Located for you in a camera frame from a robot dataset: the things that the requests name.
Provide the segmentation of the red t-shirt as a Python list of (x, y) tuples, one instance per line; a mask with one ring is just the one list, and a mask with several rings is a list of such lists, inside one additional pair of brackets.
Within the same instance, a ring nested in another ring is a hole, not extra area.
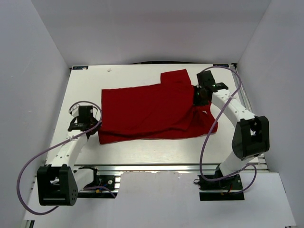
[(206, 135), (214, 123), (210, 103), (195, 106), (186, 69), (161, 73), (160, 83), (101, 91), (100, 144)]

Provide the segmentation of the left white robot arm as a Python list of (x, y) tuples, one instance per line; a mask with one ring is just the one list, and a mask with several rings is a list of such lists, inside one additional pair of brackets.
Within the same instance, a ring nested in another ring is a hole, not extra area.
[(100, 177), (93, 168), (75, 168), (76, 160), (101, 123), (94, 118), (92, 105), (79, 106), (70, 111), (73, 116), (64, 143), (54, 159), (37, 171), (38, 199), (41, 206), (73, 206), (79, 190), (87, 186), (94, 190), (100, 185)]

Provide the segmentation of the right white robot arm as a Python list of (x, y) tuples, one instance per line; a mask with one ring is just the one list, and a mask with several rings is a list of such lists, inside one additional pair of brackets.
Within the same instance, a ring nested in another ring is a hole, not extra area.
[(231, 185), (231, 176), (237, 175), (255, 157), (269, 151), (269, 120), (257, 116), (245, 108), (235, 94), (224, 83), (217, 83), (210, 68), (197, 74), (198, 86), (194, 98), (201, 105), (213, 104), (220, 109), (216, 120), (211, 125), (207, 137), (210, 137), (219, 118), (225, 115), (235, 128), (232, 138), (232, 152), (218, 166), (212, 182), (219, 189)]

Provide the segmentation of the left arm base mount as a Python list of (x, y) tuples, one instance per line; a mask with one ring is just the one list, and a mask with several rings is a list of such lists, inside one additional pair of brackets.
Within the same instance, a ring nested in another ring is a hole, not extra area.
[(99, 171), (96, 167), (81, 167), (73, 171), (78, 198), (114, 199), (119, 190), (120, 176)]

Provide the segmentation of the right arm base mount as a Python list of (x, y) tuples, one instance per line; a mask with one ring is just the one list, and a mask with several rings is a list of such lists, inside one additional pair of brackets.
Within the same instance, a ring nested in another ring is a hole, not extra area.
[(198, 176), (193, 183), (199, 187), (200, 201), (243, 201), (243, 185), (240, 175), (235, 175), (220, 181), (206, 181)]

